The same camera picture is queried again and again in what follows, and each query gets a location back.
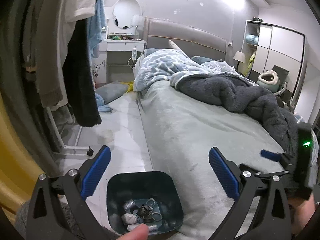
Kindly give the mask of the person's right hand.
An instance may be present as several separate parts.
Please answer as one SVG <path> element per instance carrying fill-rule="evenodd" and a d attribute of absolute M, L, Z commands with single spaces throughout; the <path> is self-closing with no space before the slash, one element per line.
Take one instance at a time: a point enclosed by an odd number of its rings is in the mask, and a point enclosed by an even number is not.
<path fill-rule="evenodd" d="M 292 233 L 298 235 L 316 211 L 317 204 L 313 193 L 310 194 L 308 200 L 299 197 L 291 197 L 288 199 L 288 204 L 293 213 L 291 216 Z"/>

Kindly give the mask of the person's left thumb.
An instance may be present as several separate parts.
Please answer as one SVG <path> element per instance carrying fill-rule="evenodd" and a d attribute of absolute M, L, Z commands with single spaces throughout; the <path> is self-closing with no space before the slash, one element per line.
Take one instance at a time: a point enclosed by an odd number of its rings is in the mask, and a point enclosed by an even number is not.
<path fill-rule="evenodd" d="M 140 224 L 130 232 L 121 235 L 117 240 L 147 240 L 149 235 L 149 228 L 145 224 Z"/>

